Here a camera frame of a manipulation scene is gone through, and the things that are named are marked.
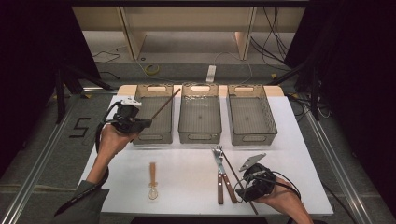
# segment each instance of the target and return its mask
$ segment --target cable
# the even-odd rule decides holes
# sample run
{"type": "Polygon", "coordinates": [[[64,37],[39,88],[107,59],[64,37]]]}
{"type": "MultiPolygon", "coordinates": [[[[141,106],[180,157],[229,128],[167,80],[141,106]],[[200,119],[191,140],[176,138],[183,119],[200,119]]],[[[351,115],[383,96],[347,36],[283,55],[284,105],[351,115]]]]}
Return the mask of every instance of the cable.
{"type": "Polygon", "coordinates": [[[158,79],[158,80],[163,80],[163,81],[168,81],[168,82],[172,82],[172,83],[191,83],[188,80],[172,80],[172,79],[167,79],[167,78],[161,78],[161,77],[153,77],[153,76],[149,76],[146,73],[146,69],[142,66],[142,64],[140,62],[138,62],[137,60],[135,60],[135,62],[140,66],[140,68],[142,69],[143,73],[145,74],[146,77],[148,78],[152,78],[152,79],[158,79]]]}
{"type": "Polygon", "coordinates": [[[301,120],[303,117],[305,117],[305,115],[306,115],[309,111],[311,111],[311,110],[307,109],[307,110],[305,111],[305,113],[304,113],[299,119],[297,119],[297,123],[300,122],[300,120],[301,120]]]}
{"type": "Polygon", "coordinates": [[[329,114],[328,114],[328,115],[323,115],[323,113],[321,112],[321,110],[320,110],[320,108],[319,108],[319,101],[320,101],[320,97],[318,98],[318,103],[317,103],[317,108],[318,108],[319,114],[320,114],[323,118],[325,118],[325,119],[329,118],[329,117],[330,117],[330,114],[332,113],[332,111],[329,110],[329,114]]]}
{"type": "Polygon", "coordinates": [[[121,79],[120,77],[118,77],[118,76],[114,75],[114,74],[113,74],[113,73],[111,73],[111,72],[99,72],[99,73],[106,73],[106,74],[110,74],[111,76],[115,77],[116,79],[121,79]]]}
{"type": "Polygon", "coordinates": [[[114,61],[114,60],[118,59],[119,57],[121,57],[120,54],[110,53],[110,52],[106,52],[106,51],[100,51],[99,53],[92,55],[92,57],[94,58],[94,57],[98,56],[98,55],[101,54],[101,53],[106,53],[106,54],[110,54],[110,55],[115,55],[116,57],[113,58],[113,59],[110,59],[110,60],[108,60],[108,61],[106,61],[106,62],[96,62],[96,63],[108,63],[108,62],[114,61]]]}
{"type": "Polygon", "coordinates": [[[279,8],[278,7],[274,7],[274,22],[273,25],[271,25],[270,19],[268,18],[268,14],[265,10],[265,7],[262,8],[265,14],[265,17],[267,18],[268,24],[271,28],[271,32],[269,35],[274,34],[274,37],[276,38],[276,43],[277,43],[277,47],[279,50],[279,53],[281,55],[281,57],[283,58],[283,54],[282,52],[286,55],[286,52],[284,50],[284,48],[286,48],[286,46],[283,44],[282,40],[280,39],[278,33],[277,33],[277,13],[279,12],[279,8]]]}
{"type": "Polygon", "coordinates": [[[334,199],[344,208],[344,210],[346,211],[346,213],[349,215],[350,219],[352,219],[354,224],[358,224],[358,221],[356,221],[356,219],[352,216],[352,214],[349,212],[349,210],[347,210],[347,207],[343,204],[343,202],[341,202],[341,200],[335,196],[335,194],[330,190],[329,187],[327,187],[323,181],[320,181],[320,183],[322,184],[323,188],[325,188],[327,191],[330,192],[330,194],[334,197],[334,199]]]}

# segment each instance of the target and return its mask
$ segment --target wire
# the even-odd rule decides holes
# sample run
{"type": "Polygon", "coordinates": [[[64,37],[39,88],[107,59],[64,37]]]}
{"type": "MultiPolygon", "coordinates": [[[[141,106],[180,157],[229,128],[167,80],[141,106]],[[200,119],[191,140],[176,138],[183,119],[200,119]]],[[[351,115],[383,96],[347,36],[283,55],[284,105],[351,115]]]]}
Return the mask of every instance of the wire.
{"type": "Polygon", "coordinates": [[[352,219],[353,223],[358,224],[358,221],[356,221],[356,219],[352,216],[352,214],[349,212],[349,210],[347,210],[347,207],[343,204],[343,202],[341,202],[341,200],[335,196],[335,194],[330,190],[329,187],[327,187],[323,181],[320,181],[320,183],[322,184],[323,188],[325,188],[327,191],[330,192],[330,194],[334,197],[334,199],[344,208],[344,210],[346,211],[346,213],[349,215],[350,219],[352,219]]]}
{"type": "Polygon", "coordinates": [[[99,72],[99,73],[106,73],[106,74],[110,74],[111,76],[115,77],[116,79],[121,79],[120,77],[118,77],[118,76],[114,75],[114,74],[113,74],[113,73],[111,73],[111,72],[99,72]]]}
{"type": "Polygon", "coordinates": [[[300,120],[301,120],[303,117],[305,117],[305,115],[306,115],[309,111],[311,111],[311,110],[307,109],[307,110],[305,111],[305,113],[304,113],[299,119],[297,119],[297,123],[300,122],[300,120]]]}
{"type": "Polygon", "coordinates": [[[279,37],[279,35],[277,33],[277,14],[279,12],[279,8],[278,7],[274,7],[274,22],[273,22],[273,25],[271,25],[271,22],[270,22],[270,19],[268,18],[268,14],[267,14],[267,12],[265,10],[265,7],[263,7],[262,9],[264,11],[265,17],[267,18],[268,24],[269,24],[269,26],[271,28],[271,32],[270,32],[269,35],[271,35],[271,33],[274,34],[274,37],[276,38],[276,43],[277,43],[277,47],[278,47],[279,53],[280,53],[281,57],[284,59],[283,54],[286,55],[285,49],[287,49],[287,48],[283,44],[282,40],[280,39],[280,37],[279,37]]]}
{"type": "Polygon", "coordinates": [[[294,186],[294,188],[295,188],[295,190],[297,191],[297,196],[299,196],[299,198],[301,199],[301,193],[300,193],[300,191],[297,189],[297,187],[294,185],[294,183],[293,182],[291,182],[291,180],[289,180],[287,177],[285,177],[284,175],[282,175],[280,172],[277,172],[277,171],[271,171],[273,174],[277,174],[277,175],[281,175],[283,178],[285,178],[287,181],[289,181],[293,186],[294,186]]]}
{"type": "Polygon", "coordinates": [[[318,103],[317,103],[317,108],[318,108],[319,114],[320,114],[323,118],[325,118],[325,119],[329,118],[329,117],[330,117],[330,114],[332,113],[332,111],[329,110],[328,115],[323,115],[323,113],[321,112],[321,109],[319,108],[319,101],[320,101],[320,97],[318,98],[318,103]]]}
{"type": "Polygon", "coordinates": [[[273,68],[275,68],[275,69],[279,69],[279,70],[282,70],[282,71],[287,71],[287,72],[289,72],[289,69],[283,69],[283,68],[275,67],[275,66],[269,64],[267,61],[265,61],[264,56],[267,57],[267,58],[270,58],[270,59],[277,60],[277,61],[279,61],[280,63],[283,63],[283,64],[285,65],[285,63],[284,63],[282,60],[280,60],[280,59],[277,58],[273,53],[271,53],[269,50],[267,50],[267,49],[264,48],[264,47],[265,47],[265,44],[266,44],[266,42],[267,42],[267,40],[268,40],[268,37],[267,37],[267,40],[265,40],[263,46],[260,46],[260,44],[257,43],[257,41],[256,41],[253,37],[251,37],[250,39],[251,39],[251,41],[252,41],[252,42],[250,41],[250,43],[251,43],[251,45],[253,46],[253,48],[254,48],[255,50],[257,50],[259,53],[262,54],[262,61],[263,61],[266,65],[268,65],[268,66],[270,66],[270,67],[273,67],[273,68]]]}
{"type": "Polygon", "coordinates": [[[149,76],[146,73],[146,69],[142,66],[142,64],[140,62],[138,62],[137,60],[135,60],[135,62],[140,66],[140,68],[142,69],[143,73],[145,74],[146,77],[148,78],[152,78],[152,79],[158,79],[158,80],[163,80],[163,81],[168,81],[168,82],[172,82],[172,83],[191,83],[188,80],[172,80],[172,79],[167,79],[167,78],[162,78],[162,77],[153,77],[153,76],[149,76]]]}
{"type": "Polygon", "coordinates": [[[99,53],[92,55],[92,57],[94,58],[94,57],[98,56],[98,55],[101,54],[101,53],[106,53],[106,54],[109,54],[109,55],[114,55],[114,56],[116,56],[116,57],[113,58],[113,59],[110,59],[110,60],[108,60],[108,61],[106,61],[106,62],[96,62],[96,63],[108,63],[108,62],[114,61],[114,60],[118,59],[119,57],[121,57],[120,54],[110,53],[110,52],[107,52],[107,51],[100,51],[99,53]]]}
{"type": "Polygon", "coordinates": [[[249,81],[251,78],[253,78],[253,72],[251,71],[250,64],[249,64],[247,61],[244,61],[244,60],[241,60],[241,59],[235,57],[235,56],[234,56],[233,54],[231,54],[230,52],[222,52],[222,53],[219,53],[218,55],[216,55],[215,59],[213,60],[213,65],[216,65],[216,59],[217,59],[221,54],[230,54],[230,55],[233,56],[236,60],[241,61],[241,62],[244,62],[245,64],[247,64],[248,69],[249,69],[249,71],[250,71],[250,77],[247,78],[246,80],[244,80],[243,82],[239,83],[239,84],[244,84],[245,82],[247,82],[247,81],[249,81]]]}

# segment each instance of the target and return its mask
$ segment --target hand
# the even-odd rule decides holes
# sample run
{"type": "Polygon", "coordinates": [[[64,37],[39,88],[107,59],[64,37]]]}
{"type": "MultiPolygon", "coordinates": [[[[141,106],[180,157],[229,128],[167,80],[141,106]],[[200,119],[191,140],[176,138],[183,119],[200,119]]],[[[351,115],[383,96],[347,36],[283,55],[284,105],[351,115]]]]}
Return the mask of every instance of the hand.
{"type": "MultiPolygon", "coordinates": [[[[291,187],[291,183],[277,177],[276,182],[291,187]]],[[[256,203],[266,203],[276,211],[288,215],[299,224],[313,223],[312,218],[306,212],[305,207],[297,195],[282,186],[274,185],[273,192],[270,195],[262,196],[256,199],[256,203]]]]}
{"type": "Polygon", "coordinates": [[[106,160],[113,159],[137,136],[138,133],[120,133],[113,125],[107,124],[102,130],[98,158],[106,160]]]}
{"type": "Polygon", "coordinates": [[[120,133],[113,125],[107,124],[102,130],[99,152],[86,180],[93,184],[99,183],[111,160],[137,136],[138,133],[120,133]]]}

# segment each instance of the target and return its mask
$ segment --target floor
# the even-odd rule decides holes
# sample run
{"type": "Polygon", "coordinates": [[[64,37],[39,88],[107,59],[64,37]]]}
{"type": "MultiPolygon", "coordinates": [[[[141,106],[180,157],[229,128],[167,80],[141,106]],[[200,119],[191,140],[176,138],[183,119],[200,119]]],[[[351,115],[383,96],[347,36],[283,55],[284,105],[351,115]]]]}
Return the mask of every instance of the floor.
{"type": "MultiPolygon", "coordinates": [[[[148,33],[145,45],[137,61],[130,59],[124,44],[122,33],[85,32],[93,58],[101,72],[103,81],[113,86],[138,84],[140,82],[175,83],[184,80],[205,81],[210,64],[217,67],[215,81],[226,83],[237,81],[246,83],[267,83],[273,76],[281,76],[288,69],[276,60],[262,58],[252,46],[246,61],[238,59],[237,47],[233,33],[148,33]],[[142,66],[159,64],[160,73],[153,77],[143,74],[142,66]]],[[[260,45],[268,34],[253,34],[260,45]]],[[[282,42],[287,47],[293,34],[281,34],[282,42]]],[[[281,58],[276,40],[270,38],[266,48],[281,58]]],[[[295,93],[293,77],[280,86],[287,93],[295,93]]],[[[17,223],[47,223],[53,211],[71,198],[78,179],[92,151],[92,137],[97,120],[108,106],[113,93],[95,91],[96,86],[81,81],[90,91],[88,97],[81,99],[71,96],[66,99],[70,118],[63,127],[55,125],[56,101],[49,99],[41,120],[35,127],[22,150],[12,162],[6,174],[0,180],[0,217],[6,216],[9,207],[31,171],[37,167],[42,158],[43,148],[53,147],[48,157],[43,159],[43,166],[37,169],[37,181],[31,188],[26,201],[21,203],[21,213],[17,214],[17,223]],[[70,138],[74,133],[75,120],[82,119],[81,124],[89,127],[82,138],[70,138]],[[55,146],[48,146],[48,139],[53,139],[55,146]]],[[[298,97],[306,99],[307,94],[300,92],[298,97]]],[[[298,120],[305,143],[316,166],[319,178],[330,189],[326,189],[334,214],[330,217],[315,217],[327,223],[353,223],[347,213],[352,214],[359,223],[396,223],[396,220],[384,204],[381,196],[361,168],[359,161],[351,154],[347,140],[343,136],[337,120],[328,107],[322,108],[320,122],[315,122],[301,101],[290,100],[290,105],[298,120]]],[[[133,217],[114,214],[102,214],[101,223],[129,223],[133,217]]],[[[269,223],[286,223],[285,217],[268,217],[269,223]]]]}

